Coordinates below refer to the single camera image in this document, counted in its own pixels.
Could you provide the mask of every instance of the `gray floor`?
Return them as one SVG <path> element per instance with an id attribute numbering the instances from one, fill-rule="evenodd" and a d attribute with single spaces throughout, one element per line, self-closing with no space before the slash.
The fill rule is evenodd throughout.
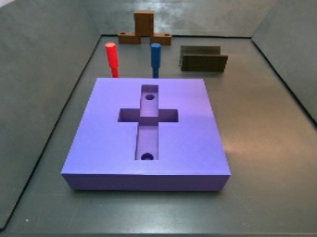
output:
<path id="1" fill-rule="evenodd" d="M 119 45 L 120 76 L 150 77 L 148 39 Z M 247 39 L 174 38 L 162 78 L 203 78 L 233 176 L 219 193 L 75 192 L 59 175 L 95 79 L 102 38 L 11 218 L 23 233 L 317 233 L 317 132 Z M 221 45 L 225 73 L 180 72 L 180 45 Z"/>

